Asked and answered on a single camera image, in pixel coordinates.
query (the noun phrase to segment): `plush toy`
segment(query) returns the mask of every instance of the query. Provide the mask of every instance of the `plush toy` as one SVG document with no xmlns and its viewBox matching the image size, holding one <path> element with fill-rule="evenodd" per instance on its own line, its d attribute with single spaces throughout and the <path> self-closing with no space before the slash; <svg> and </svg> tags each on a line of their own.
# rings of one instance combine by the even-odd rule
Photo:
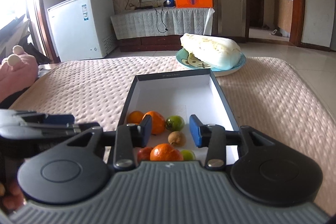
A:
<svg viewBox="0 0 336 224">
<path fill-rule="evenodd" d="M 0 66 L 0 102 L 9 95 L 30 87 L 37 79 L 38 65 L 34 56 L 21 46 L 14 46 L 13 53 Z"/>
</svg>

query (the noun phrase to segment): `human hand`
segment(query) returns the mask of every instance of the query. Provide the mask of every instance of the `human hand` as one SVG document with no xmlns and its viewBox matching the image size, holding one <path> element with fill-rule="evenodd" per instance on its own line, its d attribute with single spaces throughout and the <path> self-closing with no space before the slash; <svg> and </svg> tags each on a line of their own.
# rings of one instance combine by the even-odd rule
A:
<svg viewBox="0 0 336 224">
<path fill-rule="evenodd" d="M 11 181 L 8 186 L 9 195 L 4 196 L 5 187 L 2 183 L 0 183 L 0 195 L 4 196 L 2 198 L 2 203 L 7 210 L 17 210 L 24 202 L 23 193 L 17 183 L 17 180 Z"/>
</svg>

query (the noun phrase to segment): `tv cabinet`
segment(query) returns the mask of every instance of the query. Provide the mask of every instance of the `tv cabinet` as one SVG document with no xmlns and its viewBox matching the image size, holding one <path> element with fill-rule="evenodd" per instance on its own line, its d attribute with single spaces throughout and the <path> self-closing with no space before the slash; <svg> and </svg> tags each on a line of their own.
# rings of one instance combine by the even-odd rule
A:
<svg viewBox="0 0 336 224">
<path fill-rule="evenodd" d="M 182 48 L 181 35 L 135 37 L 118 40 L 121 52 L 178 51 Z"/>
<path fill-rule="evenodd" d="M 212 8 L 164 7 L 128 10 L 111 16 L 111 21 L 122 52 L 175 51 L 182 48 L 185 33 L 211 35 L 213 13 Z"/>
</svg>

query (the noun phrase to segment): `finger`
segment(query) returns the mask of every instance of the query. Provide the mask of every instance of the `finger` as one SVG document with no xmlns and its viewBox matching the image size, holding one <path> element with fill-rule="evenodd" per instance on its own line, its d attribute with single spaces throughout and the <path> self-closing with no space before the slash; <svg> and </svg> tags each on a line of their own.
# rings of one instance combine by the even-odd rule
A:
<svg viewBox="0 0 336 224">
<path fill-rule="evenodd" d="M 19 184 L 16 180 L 11 181 L 9 184 L 8 190 L 11 192 L 12 195 L 20 195 L 22 194 Z"/>
<path fill-rule="evenodd" d="M 15 204 L 14 210 L 20 208 L 23 205 L 23 202 L 24 198 L 22 194 L 14 196 L 14 204 Z"/>
<path fill-rule="evenodd" d="M 3 205 L 7 210 L 14 210 L 15 208 L 15 197 L 14 196 L 6 196 L 2 199 Z"/>
</svg>

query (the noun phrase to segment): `freezer label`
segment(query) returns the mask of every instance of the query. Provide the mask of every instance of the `freezer label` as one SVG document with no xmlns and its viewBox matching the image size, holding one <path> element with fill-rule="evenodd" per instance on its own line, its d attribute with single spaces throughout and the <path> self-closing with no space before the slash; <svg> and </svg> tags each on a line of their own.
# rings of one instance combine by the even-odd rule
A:
<svg viewBox="0 0 336 224">
<path fill-rule="evenodd" d="M 84 17 L 84 20 L 89 20 L 89 17 L 87 15 L 87 7 L 86 7 L 86 4 L 82 5 L 82 11 L 83 11 L 83 17 Z"/>
</svg>

